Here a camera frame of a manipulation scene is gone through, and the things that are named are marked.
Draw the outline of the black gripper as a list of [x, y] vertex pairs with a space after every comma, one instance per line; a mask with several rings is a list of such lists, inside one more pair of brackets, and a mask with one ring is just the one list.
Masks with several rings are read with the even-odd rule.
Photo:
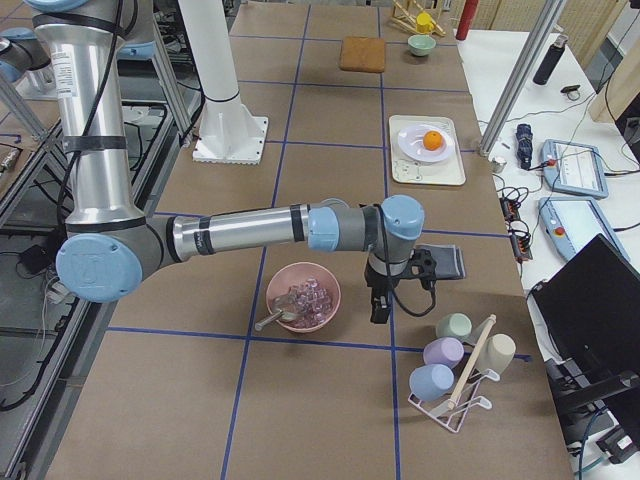
[[436, 294], [436, 261], [426, 248], [415, 248], [408, 260], [388, 263], [371, 253], [365, 268], [365, 281], [371, 289], [371, 316], [373, 324], [386, 324], [389, 320], [388, 298], [401, 280], [419, 280], [422, 288], [432, 297]]

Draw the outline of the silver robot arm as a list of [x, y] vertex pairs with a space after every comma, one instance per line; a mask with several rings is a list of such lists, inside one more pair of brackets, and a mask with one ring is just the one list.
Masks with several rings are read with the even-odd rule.
[[13, 27], [1, 32], [1, 74], [10, 83], [27, 72], [49, 67], [51, 59], [35, 33], [26, 27]]
[[74, 208], [56, 271], [77, 297], [110, 303], [156, 271], [195, 256], [304, 242], [319, 251], [363, 251], [371, 320], [383, 324], [399, 303], [396, 286], [435, 288], [436, 263], [417, 245], [425, 213], [395, 195], [352, 208], [340, 201], [294, 204], [191, 220], [147, 217], [132, 196], [117, 52], [153, 33], [148, 1], [35, 1], [37, 36], [50, 51], [69, 164], [63, 191]]

